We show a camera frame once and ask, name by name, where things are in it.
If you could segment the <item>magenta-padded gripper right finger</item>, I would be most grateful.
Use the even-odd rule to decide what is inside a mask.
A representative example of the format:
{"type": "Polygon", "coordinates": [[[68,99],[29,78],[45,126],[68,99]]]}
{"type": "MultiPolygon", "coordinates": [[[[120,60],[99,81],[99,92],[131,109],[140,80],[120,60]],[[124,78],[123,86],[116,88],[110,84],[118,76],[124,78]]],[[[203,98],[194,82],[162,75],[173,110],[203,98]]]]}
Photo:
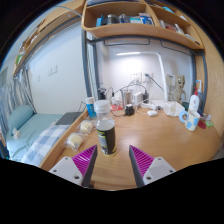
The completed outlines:
{"type": "Polygon", "coordinates": [[[129,146],[129,157],[138,188],[175,172],[175,169],[164,158],[152,157],[132,145],[129,146]]]}

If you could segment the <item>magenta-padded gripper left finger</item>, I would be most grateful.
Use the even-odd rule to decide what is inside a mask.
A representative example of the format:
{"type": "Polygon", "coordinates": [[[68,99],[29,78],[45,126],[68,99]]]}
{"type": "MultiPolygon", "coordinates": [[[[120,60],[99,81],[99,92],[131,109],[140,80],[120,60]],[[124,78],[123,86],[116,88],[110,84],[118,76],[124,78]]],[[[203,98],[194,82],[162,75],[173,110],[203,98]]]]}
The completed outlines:
{"type": "Polygon", "coordinates": [[[82,187],[89,187],[97,158],[93,145],[74,157],[63,157],[49,172],[82,187]]]}

